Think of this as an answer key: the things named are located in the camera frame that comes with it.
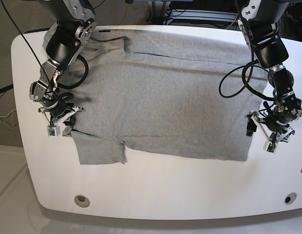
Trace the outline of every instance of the circular hole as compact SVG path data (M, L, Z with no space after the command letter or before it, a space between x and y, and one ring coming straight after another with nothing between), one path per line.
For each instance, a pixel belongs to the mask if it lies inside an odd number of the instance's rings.
M83 196L78 196L77 199L81 202L84 202L85 201L85 198Z
M83 195L77 195L74 198L74 202L76 203L76 205L78 205L79 207L82 207L82 208L89 207L89 205L90 205L88 198Z
M291 194L289 194L285 197L284 203L286 205L290 205L296 200L296 198L297 198L297 194L296 193L291 193Z
M285 199L285 203L288 203L291 201L291 198L288 196L286 199Z

